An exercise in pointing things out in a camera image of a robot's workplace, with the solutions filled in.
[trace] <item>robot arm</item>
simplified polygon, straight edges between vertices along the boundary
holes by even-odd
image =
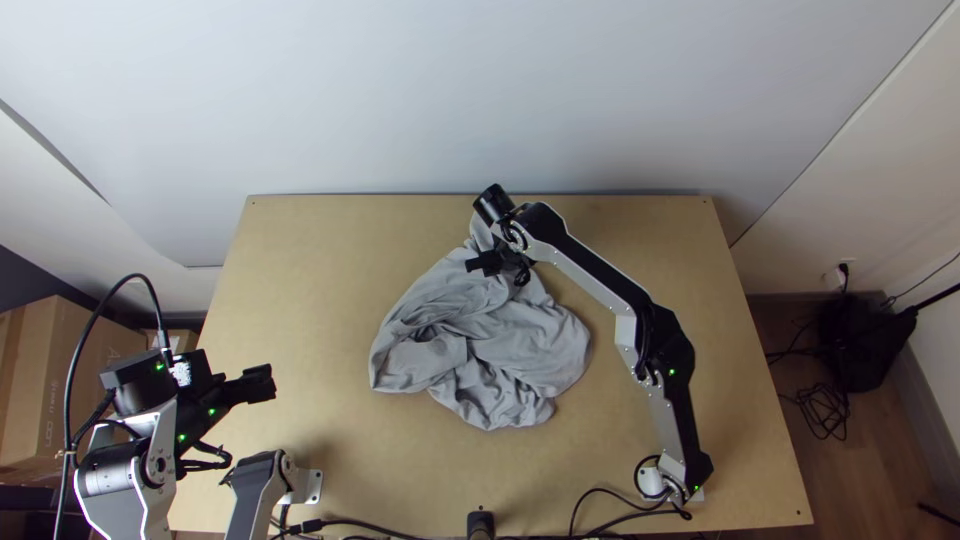
[[[200,439],[235,405],[276,397],[269,364],[226,380],[212,375],[202,350],[173,358],[151,350],[108,366],[100,374],[116,393],[116,410],[96,425],[74,476],[84,517],[112,540],[171,538],[167,513],[177,481],[188,471],[229,468],[232,458]],[[115,432],[127,434],[117,442]],[[190,448],[220,456],[219,463],[182,459]],[[236,496],[228,540],[266,538],[278,503],[316,504],[323,476],[297,468],[283,450],[241,459],[224,479]]]
[[[650,498],[667,489],[685,504],[701,496],[713,472],[700,450],[690,401],[694,350],[672,311],[655,304],[628,276],[567,232],[566,224],[542,202],[514,205],[498,185],[473,204],[497,238],[496,247],[467,261],[467,270],[484,275],[519,270],[515,283],[537,262],[557,267],[616,317],[614,341],[631,375],[647,391],[663,452],[655,467],[638,469],[637,480]]]

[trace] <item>gray fabric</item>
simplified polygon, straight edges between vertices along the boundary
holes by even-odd
[[[513,273],[467,273],[464,261],[492,248],[493,235],[474,214],[464,247],[414,282],[384,319],[370,350],[371,388],[426,389],[485,430],[553,415],[552,398],[587,367],[590,334],[534,272],[522,288]]]

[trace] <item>wooden table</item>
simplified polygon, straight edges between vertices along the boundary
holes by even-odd
[[[200,339],[215,372],[273,364],[277,399],[241,405],[205,438],[236,458],[284,448],[325,471],[318,506],[291,523],[339,516],[423,536],[462,536],[483,505],[508,535],[566,534],[574,502],[598,485],[635,494],[637,462],[660,452],[647,397],[614,350],[607,309],[552,267],[547,289],[593,334],[584,377],[541,426],[483,432],[425,392],[370,390],[367,359],[407,287],[467,236],[472,196],[254,196]],[[706,502],[634,520],[619,532],[812,522],[803,481],[747,303],[704,197],[515,196],[543,200],[571,233],[674,310],[697,350],[691,393],[716,468]],[[218,473],[178,484],[176,530],[223,531],[233,506]],[[586,531],[629,509],[603,495]],[[346,534],[331,528],[325,534]]]

